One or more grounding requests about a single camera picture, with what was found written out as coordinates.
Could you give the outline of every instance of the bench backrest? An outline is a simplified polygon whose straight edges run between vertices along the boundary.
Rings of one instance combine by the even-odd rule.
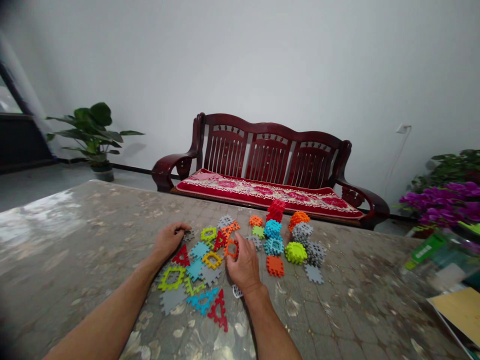
[[[200,151],[208,125],[203,167],[222,175],[310,189],[332,187],[331,178],[348,159],[342,154],[350,155],[350,141],[325,132],[297,132],[228,114],[202,113],[195,120]]]

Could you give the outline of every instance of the yellow paper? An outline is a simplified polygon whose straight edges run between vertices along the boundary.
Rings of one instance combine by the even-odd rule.
[[[480,293],[468,287],[428,300],[462,333],[480,346]]]

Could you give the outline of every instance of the flower pot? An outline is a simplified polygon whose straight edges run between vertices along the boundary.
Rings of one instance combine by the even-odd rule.
[[[112,168],[112,164],[106,164],[103,167],[93,167],[91,166],[91,170],[95,174],[95,177],[98,180],[106,181],[111,183],[114,180],[114,169]]]

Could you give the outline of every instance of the white wall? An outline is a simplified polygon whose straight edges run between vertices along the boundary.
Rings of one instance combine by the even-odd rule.
[[[189,148],[197,113],[230,113],[351,140],[347,179],[393,205],[431,156],[479,147],[477,0],[30,0],[16,12],[42,58],[17,53],[46,114],[105,101],[115,130],[147,133],[115,163],[150,169]],[[400,123],[413,128],[385,195]]]

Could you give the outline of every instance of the table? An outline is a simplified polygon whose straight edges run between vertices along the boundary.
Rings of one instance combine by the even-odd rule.
[[[151,250],[158,231],[175,221],[201,229],[230,214],[249,235],[251,215],[265,211],[144,191],[101,181],[0,214],[2,310],[11,343],[40,359],[112,293]],[[289,216],[282,221],[288,239]],[[304,359],[466,359],[430,307],[392,270],[417,240],[311,221],[313,241],[327,249],[325,283],[310,282],[283,258],[272,277],[258,253],[273,306]],[[185,302],[161,312],[152,284],[121,359],[251,359],[249,317],[223,271],[228,332]]]

